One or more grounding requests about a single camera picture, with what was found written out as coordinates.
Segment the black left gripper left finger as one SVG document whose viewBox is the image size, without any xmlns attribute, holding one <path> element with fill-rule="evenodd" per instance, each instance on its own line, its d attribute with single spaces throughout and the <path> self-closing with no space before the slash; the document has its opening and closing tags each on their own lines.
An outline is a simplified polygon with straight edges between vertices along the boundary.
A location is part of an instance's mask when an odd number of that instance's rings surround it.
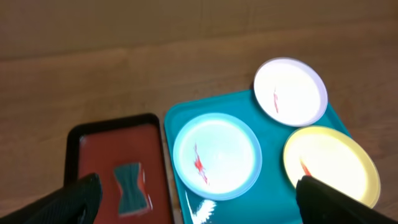
<svg viewBox="0 0 398 224">
<path fill-rule="evenodd" d="M 1 218 L 1 224 L 93 224 L 101 200 L 98 174 L 76 182 Z"/>
</svg>

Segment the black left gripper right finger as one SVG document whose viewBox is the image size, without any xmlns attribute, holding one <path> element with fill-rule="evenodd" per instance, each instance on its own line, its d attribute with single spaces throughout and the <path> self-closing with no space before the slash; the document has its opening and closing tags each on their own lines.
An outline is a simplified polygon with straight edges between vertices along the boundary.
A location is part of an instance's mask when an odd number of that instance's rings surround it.
<svg viewBox="0 0 398 224">
<path fill-rule="evenodd" d="M 303 224 L 397 224 L 308 175 L 297 182 L 296 201 Z"/>
</svg>

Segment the yellow plate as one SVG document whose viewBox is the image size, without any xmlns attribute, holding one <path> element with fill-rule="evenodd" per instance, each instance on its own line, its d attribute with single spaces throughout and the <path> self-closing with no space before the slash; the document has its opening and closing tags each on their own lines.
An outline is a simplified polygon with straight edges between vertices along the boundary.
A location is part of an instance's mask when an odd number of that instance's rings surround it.
<svg viewBox="0 0 398 224">
<path fill-rule="evenodd" d="M 294 187 L 309 175 L 373 208 L 381 194 L 376 165 L 351 137 L 324 126 L 294 131 L 285 143 L 283 163 Z"/>
</svg>

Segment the light blue plate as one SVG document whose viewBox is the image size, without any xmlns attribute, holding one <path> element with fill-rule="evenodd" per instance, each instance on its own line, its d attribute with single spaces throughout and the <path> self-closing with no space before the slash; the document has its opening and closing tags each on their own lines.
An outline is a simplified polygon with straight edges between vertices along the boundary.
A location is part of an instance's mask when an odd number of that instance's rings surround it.
<svg viewBox="0 0 398 224">
<path fill-rule="evenodd" d="M 262 150 L 254 131 L 225 113 L 207 113 L 187 122 L 175 138 L 172 159 L 180 180 L 209 200 L 245 194 L 259 177 Z"/>
</svg>

